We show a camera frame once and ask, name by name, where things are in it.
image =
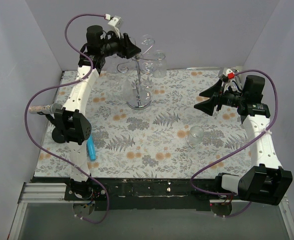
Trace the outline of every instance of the cable tie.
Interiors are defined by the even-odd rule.
[[[261,132],[265,132],[266,134],[269,134],[269,135],[272,134],[272,132],[270,130],[266,130],[265,128]]]

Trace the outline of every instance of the clear glass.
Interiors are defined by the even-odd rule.
[[[147,75],[147,79],[142,81],[142,88],[149,92],[152,91],[153,82],[150,79],[150,74],[152,74],[157,69],[157,63],[152,60],[145,60],[141,63],[141,71]]]
[[[127,79],[124,81],[122,85],[122,99],[126,102],[129,102],[133,98],[134,98],[133,89],[129,81],[129,78],[127,77]]]
[[[111,57],[111,65],[107,68],[106,71],[106,77],[108,80],[110,80],[109,84],[111,87],[117,86],[120,81],[120,72],[117,69],[117,61],[118,61],[118,56],[113,55]]]
[[[199,143],[201,143],[203,136],[205,132],[204,130],[199,126],[193,126],[190,129],[189,135],[187,137],[187,143],[190,147],[194,148]]]
[[[141,44],[151,46],[155,44],[155,40],[153,39],[152,35],[146,34],[141,37]]]
[[[153,58],[157,60],[158,68],[153,73],[155,78],[161,79],[167,75],[167,61],[166,61],[166,54],[161,51],[157,50],[153,53]]]

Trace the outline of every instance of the metal frame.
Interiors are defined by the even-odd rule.
[[[65,201],[66,191],[64,183],[26,183],[22,189],[16,215],[13,220],[8,240],[17,240],[21,231],[22,223],[26,214],[28,203],[83,203],[83,201]],[[223,200],[212,199],[210,203],[221,203]],[[290,240],[294,240],[294,222],[288,206],[288,199],[285,196],[280,204],[280,212],[286,226]]]

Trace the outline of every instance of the glass cup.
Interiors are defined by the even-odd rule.
[[[149,34],[143,35],[140,38],[140,42],[141,42],[142,45],[146,45],[146,46],[151,46],[151,45],[155,44],[155,40]]]
[[[153,53],[153,58],[156,59],[158,68],[153,73],[153,76],[157,79],[164,78],[167,75],[167,61],[166,61],[166,54],[161,51],[157,50]]]
[[[204,130],[199,126],[193,126],[190,129],[189,135],[187,137],[187,143],[191,148],[194,148],[199,143],[201,143],[203,136],[205,132]]]
[[[150,74],[157,70],[157,63],[152,60],[143,60],[141,64],[141,72],[147,75],[147,79],[143,80],[142,86],[144,90],[151,92],[153,90],[153,82],[150,79]]]
[[[117,55],[113,55],[111,57],[111,64],[107,68],[106,77],[109,80],[109,85],[111,87],[116,87],[119,84],[119,76],[121,75],[117,70],[117,61],[119,57]]]

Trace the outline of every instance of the metal stand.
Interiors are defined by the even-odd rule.
[[[138,78],[136,79],[136,88],[133,89],[133,93],[136,96],[136,98],[127,102],[128,106],[134,110],[143,110],[149,107],[151,104],[151,93],[146,90],[142,90],[141,88],[141,70],[139,66],[140,57],[140,55],[136,55],[132,58],[132,60],[136,62],[136,69],[138,75]]]

